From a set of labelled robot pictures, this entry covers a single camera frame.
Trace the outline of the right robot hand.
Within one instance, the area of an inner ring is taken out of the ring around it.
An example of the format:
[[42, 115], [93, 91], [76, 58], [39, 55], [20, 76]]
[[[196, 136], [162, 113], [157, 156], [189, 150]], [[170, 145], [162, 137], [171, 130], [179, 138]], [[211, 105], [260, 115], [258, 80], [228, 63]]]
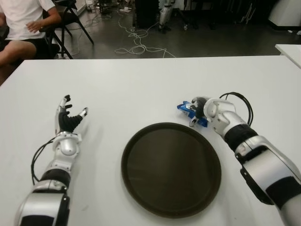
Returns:
[[194, 116], [189, 122], [190, 127], [194, 127], [196, 124], [199, 124], [203, 127], [207, 127], [208, 119], [204, 113], [204, 107], [206, 102], [209, 100], [209, 97], [195, 97], [191, 101], [191, 110], [194, 111]]

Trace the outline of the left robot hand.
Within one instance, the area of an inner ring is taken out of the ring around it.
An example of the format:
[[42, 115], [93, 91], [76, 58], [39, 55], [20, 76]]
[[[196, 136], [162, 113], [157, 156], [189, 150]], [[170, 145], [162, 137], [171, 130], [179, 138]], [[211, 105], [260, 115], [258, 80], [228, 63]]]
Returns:
[[87, 116], [88, 108], [85, 107], [83, 110], [75, 115], [70, 116], [69, 108], [72, 107], [72, 104], [68, 104], [70, 102], [70, 95], [66, 95], [60, 101], [56, 112], [55, 112], [55, 134], [58, 135], [62, 132], [72, 133], [77, 126], [81, 123], [81, 121]]

